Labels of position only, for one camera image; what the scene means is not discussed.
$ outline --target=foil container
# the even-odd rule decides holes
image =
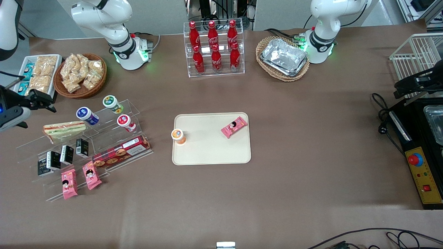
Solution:
[[[306,64],[307,53],[278,38],[269,42],[260,58],[284,75],[295,77]]]

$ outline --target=wicker basket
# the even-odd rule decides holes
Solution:
[[[278,36],[269,36],[265,39],[263,39],[261,42],[258,43],[257,48],[255,49],[255,58],[257,59],[258,64],[272,77],[279,79],[281,81],[284,82],[292,82],[292,81],[296,81],[298,79],[300,79],[307,71],[307,69],[309,68],[309,60],[304,64],[303,68],[300,70],[300,72],[295,76],[295,77],[288,77],[287,75],[284,75],[282,72],[278,71],[277,69],[271,67],[270,65],[264,63],[261,59],[260,59],[260,54],[261,52],[263,52],[263,50],[266,48],[266,46],[269,44],[269,42],[272,39],[276,39],[276,38],[280,38],[283,39],[283,41],[287,42],[288,44],[295,46],[295,43],[293,43],[292,41],[286,39],[286,38],[282,38],[282,37],[278,37]]]
[[[101,80],[98,82],[98,84],[92,88],[91,90],[88,90],[86,87],[83,86],[82,82],[80,83],[80,88],[76,90],[73,93],[69,93],[65,86],[63,85],[62,81],[62,75],[60,74],[60,71],[62,70],[63,65],[65,62],[62,62],[61,65],[58,67],[57,71],[54,75],[54,88],[62,96],[68,97],[68,98],[89,98],[96,94],[100,88],[105,84],[106,80],[106,73],[107,73],[107,67],[105,61],[98,55],[95,54],[83,54],[86,58],[88,58],[91,61],[101,61],[101,64],[103,65],[103,76]]]

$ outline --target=red emergency stop button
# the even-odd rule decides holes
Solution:
[[[420,167],[423,164],[423,157],[418,153],[414,153],[408,156],[408,162],[414,166]]]

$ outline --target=small black box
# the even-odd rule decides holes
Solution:
[[[74,149],[67,145],[63,145],[62,153],[60,155],[60,162],[66,165],[70,165],[72,164],[73,158],[74,158]]]
[[[77,139],[75,143],[75,154],[79,155],[83,158],[87,158],[89,156],[89,144],[83,139]]]
[[[54,151],[48,151],[46,153],[46,168],[51,170],[59,170],[62,168],[60,165],[60,153]]]
[[[39,176],[44,176],[50,173],[54,173],[54,171],[46,168],[46,158],[39,160],[37,163],[37,174]]]

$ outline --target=red cookie box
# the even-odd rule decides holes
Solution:
[[[151,149],[148,140],[143,136],[138,136],[127,142],[110,148],[102,153],[94,155],[92,162],[94,166],[106,168],[121,163],[142,151]]]

